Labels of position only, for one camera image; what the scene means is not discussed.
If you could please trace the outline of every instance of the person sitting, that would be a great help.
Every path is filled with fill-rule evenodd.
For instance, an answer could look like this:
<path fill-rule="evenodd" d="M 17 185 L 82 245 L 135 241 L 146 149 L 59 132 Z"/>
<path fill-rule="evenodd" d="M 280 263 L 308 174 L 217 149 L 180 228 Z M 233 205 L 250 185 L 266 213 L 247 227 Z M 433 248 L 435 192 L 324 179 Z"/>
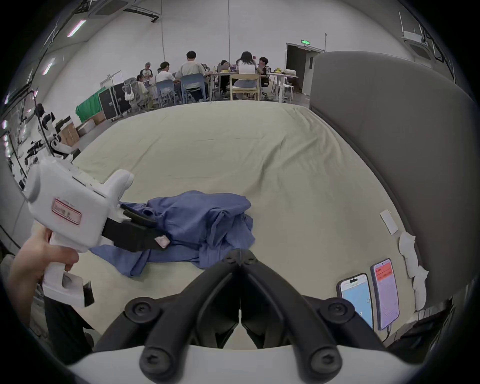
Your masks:
<path fill-rule="evenodd" d="M 137 76 L 137 82 L 138 82 L 138 88 L 140 89 L 140 94 L 142 97 L 146 97 L 145 95 L 148 93 L 145 84 L 144 84 L 145 78 L 142 75 Z"/>
<path fill-rule="evenodd" d="M 268 87 L 269 81 L 268 77 L 270 76 L 270 67 L 267 66 L 268 59 L 266 57 L 260 57 L 258 59 L 258 68 L 260 70 L 260 81 L 262 82 L 262 87 Z"/>
<path fill-rule="evenodd" d="M 170 63 L 168 61 L 164 61 L 160 64 L 160 68 L 158 68 L 158 74 L 155 76 L 155 83 L 159 83 L 164 80 L 171 80 L 174 83 L 174 91 L 175 93 L 179 93 L 180 95 L 180 80 L 176 79 L 170 72 Z"/>
<path fill-rule="evenodd" d="M 252 54 L 249 51 L 245 51 L 241 54 L 241 57 L 237 60 L 236 65 L 238 73 L 240 74 L 254 75 L 259 73 L 257 64 L 255 63 L 255 60 L 253 60 Z M 235 85 L 232 86 L 236 88 L 256 88 L 257 81 L 238 79 L 235 82 Z"/>
<path fill-rule="evenodd" d="M 211 72 L 206 72 L 205 68 L 203 67 L 202 64 L 197 63 L 195 61 L 197 57 L 197 54 L 194 51 L 189 51 L 187 52 L 187 61 L 183 63 L 177 73 L 175 74 L 175 77 L 177 79 L 180 79 L 183 76 L 186 75 L 191 75 L 195 73 L 201 73 L 203 76 L 210 75 Z M 200 83 L 192 83 L 189 84 L 189 87 L 186 88 L 188 92 L 193 96 L 195 101 L 200 101 L 200 99 L 203 99 L 203 94 L 202 90 L 200 89 Z M 208 94 L 208 84 L 205 82 L 205 95 Z"/>
<path fill-rule="evenodd" d="M 228 71 L 230 69 L 230 63 L 226 60 L 222 60 L 220 64 L 217 65 L 216 71 L 217 72 L 222 72 L 222 71 Z M 220 90 L 225 93 L 227 91 L 227 85 L 228 85 L 228 76 L 219 76 L 220 78 Z"/>

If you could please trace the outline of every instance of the person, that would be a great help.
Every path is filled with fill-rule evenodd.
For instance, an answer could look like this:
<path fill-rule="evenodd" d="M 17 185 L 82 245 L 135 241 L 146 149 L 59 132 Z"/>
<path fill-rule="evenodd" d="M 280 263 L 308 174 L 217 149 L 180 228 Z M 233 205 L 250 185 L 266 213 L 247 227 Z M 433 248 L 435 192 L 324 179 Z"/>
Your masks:
<path fill-rule="evenodd" d="M 174 91 L 180 95 L 180 80 L 176 79 L 170 72 L 170 63 L 168 61 L 164 61 L 160 64 L 160 68 L 158 68 L 158 73 L 155 76 L 155 83 L 159 83 L 164 80 L 171 80 L 174 83 Z"/>
<path fill-rule="evenodd" d="M 253 60 L 252 54 L 249 51 L 245 51 L 241 54 L 240 58 L 237 60 L 237 70 L 240 74 L 256 74 L 259 73 L 257 70 L 257 63 Z M 256 80 L 243 80 L 239 79 L 235 82 L 235 86 L 238 88 L 256 88 Z"/>
<path fill-rule="evenodd" d="M 25 242 L 12 261 L 5 288 L 19 320 L 30 324 L 30 310 L 37 283 L 52 262 L 65 264 L 70 271 L 78 261 L 72 248 L 51 245 L 52 231 L 43 226 Z M 70 306 L 45 297 L 45 318 L 56 356 L 64 364 L 73 364 L 92 352 L 84 328 L 92 327 Z"/>
<path fill-rule="evenodd" d="M 178 83 L 180 80 L 176 79 L 170 72 L 170 63 L 168 61 L 164 61 L 160 64 L 160 68 L 158 68 L 158 73 L 155 76 L 155 83 L 159 83 L 164 80 L 171 80 L 174 83 Z"/>
<path fill-rule="evenodd" d="M 140 75 L 144 77 L 145 80 L 150 81 L 150 79 L 153 77 L 153 72 L 150 69 L 150 63 L 147 62 L 145 63 L 145 68 L 140 71 Z"/>
<path fill-rule="evenodd" d="M 217 65 L 216 71 L 222 72 L 224 70 L 228 71 L 229 69 L 230 69 L 230 63 L 226 60 L 222 60 L 220 64 Z M 228 76 L 219 76 L 219 78 L 220 78 L 220 90 L 222 92 L 226 92 L 229 78 Z"/>
<path fill-rule="evenodd" d="M 175 74 L 175 77 L 177 79 L 180 79 L 183 76 L 186 75 L 191 75 L 195 73 L 201 73 L 203 76 L 210 75 L 211 72 L 206 72 L 205 68 L 203 67 L 202 64 L 197 63 L 195 61 L 197 57 L 197 54 L 194 51 L 188 51 L 187 52 L 187 61 L 183 63 L 177 73 Z M 200 83 L 192 83 L 189 84 L 189 88 L 186 88 L 190 94 L 193 96 L 195 101 L 200 101 L 200 99 L 203 99 L 203 94 L 202 90 L 200 88 Z M 205 95 L 208 94 L 208 84 L 205 82 Z"/>
<path fill-rule="evenodd" d="M 258 68 L 260 69 L 260 81 L 262 82 L 262 87 L 268 87 L 268 76 L 270 76 L 268 73 L 271 72 L 270 67 L 267 66 L 268 64 L 268 59 L 266 57 L 260 57 L 258 59 Z"/>
<path fill-rule="evenodd" d="M 143 96 L 145 96 L 148 93 L 147 88 L 145 87 L 144 81 L 145 81 L 145 78 L 142 75 L 137 76 L 138 87 L 140 89 L 140 93 Z"/>

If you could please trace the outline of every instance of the chair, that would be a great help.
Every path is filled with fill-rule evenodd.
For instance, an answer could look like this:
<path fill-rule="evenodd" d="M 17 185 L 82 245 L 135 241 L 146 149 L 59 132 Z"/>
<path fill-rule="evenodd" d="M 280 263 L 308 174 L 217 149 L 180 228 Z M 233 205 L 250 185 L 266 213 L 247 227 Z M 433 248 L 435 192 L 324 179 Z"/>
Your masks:
<path fill-rule="evenodd" d="M 133 94 L 133 99 L 128 100 L 130 106 L 132 107 L 132 112 L 137 112 L 141 107 L 144 107 L 148 102 L 148 98 L 140 92 L 137 79 L 131 77 L 123 82 L 124 86 L 122 91 L 127 94 Z"/>
<path fill-rule="evenodd" d="M 207 100 L 206 96 L 206 91 L 205 91 L 205 78 L 201 73 L 195 73 L 192 75 L 185 75 L 180 78 L 180 83 L 181 83 L 181 97 L 183 100 L 183 103 L 186 104 L 188 100 L 188 95 L 187 91 L 199 91 L 202 90 L 202 95 L 204 97 L 204 101 Z M 200 83 L 199 87 L 193 88 L 193 89 L 187 89 L 187 86 L 191 84 L 197 84 Z"/>
<path fill-rule="evenodd" d="M 163 97 L 167 97 L 167 103 L 170 95 L 173 96 L 173 104 L 177 105 L 177 102 L 175 101 L 175 85 L 173 81 L 171 80 L 164 80 L 161 82 L 158 82 L 156 84 L 156 90 L 158 92 L 158 103 L 160 104 L 160 107 L 163 108 Z"/>
<path fill-rule="evenodd" d="M 256 80 L 257 86 L 255 88 L 239 88 L 232 85 L 232 79 L 238 80 Z M 230 75 L 230 100 L 233 100 L 234 93 L 253 93 L 257 94 L 257 100 L 262 99 L 262 87 L 260 85 L 260 75 L 257 74 L 240 74 L 235 73 Z"/>

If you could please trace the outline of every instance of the human hand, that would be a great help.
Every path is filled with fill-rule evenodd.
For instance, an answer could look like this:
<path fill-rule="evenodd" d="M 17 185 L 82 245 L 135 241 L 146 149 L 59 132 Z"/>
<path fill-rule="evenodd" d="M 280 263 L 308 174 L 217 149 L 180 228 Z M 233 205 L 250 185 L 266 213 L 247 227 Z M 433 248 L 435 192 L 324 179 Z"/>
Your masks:
<path fill-rule="evenodd" d="M 35 288 L 48 264 L 59 262 L 70 271 L 78 261 L 76 250 L 49 243 L 52 231 L 41 226 L 13 259 L 7 280 L 7 294 L 18 317 L 28 326 Z"/>
<path fill-rule="evenodd" d="M 51 236 L 52 231 L 41 226 L 20 249 L 12 268 L 19 274 L 36 279 L 43 276 L 51 262 L 66 264 L 65 270 L 70 271 L 72 265 L 78 261 L 78 252 L 72 248 L 51 245 Z"/>

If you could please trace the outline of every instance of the gray headboard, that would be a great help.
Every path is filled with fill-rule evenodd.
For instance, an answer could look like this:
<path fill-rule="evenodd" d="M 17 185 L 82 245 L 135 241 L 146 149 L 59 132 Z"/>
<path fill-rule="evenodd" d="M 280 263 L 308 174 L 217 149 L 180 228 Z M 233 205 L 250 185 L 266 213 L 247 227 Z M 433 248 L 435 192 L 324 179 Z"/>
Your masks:
<path fill-rule="evenodd" d="M 417 236 L 426 307 L 480 269 L 477 105 L 420 64 L 369 52 L 329 52 L 314 64 L 310 109 L 363 158 Z"/>

